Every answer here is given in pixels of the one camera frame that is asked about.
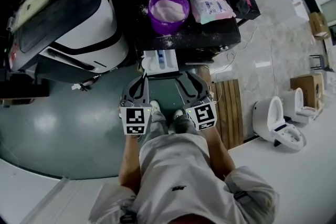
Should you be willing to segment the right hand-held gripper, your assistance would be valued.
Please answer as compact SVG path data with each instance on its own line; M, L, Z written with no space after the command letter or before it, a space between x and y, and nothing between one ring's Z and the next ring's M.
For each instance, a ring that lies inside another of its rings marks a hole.
M183 110L187 118L197 131L214 127L217 122L216 102L209 96L208 84L194 73L186 72L186 76L197 91L195 97L188 93L180 80L175 80L175 86L184 104Z

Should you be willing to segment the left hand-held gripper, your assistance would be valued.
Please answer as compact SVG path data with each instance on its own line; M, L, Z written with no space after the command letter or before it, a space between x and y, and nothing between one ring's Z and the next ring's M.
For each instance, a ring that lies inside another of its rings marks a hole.
M149 83L145 74L134 78L123 89L120 101L120 118L124 134L144 135L149 124L151 111Z

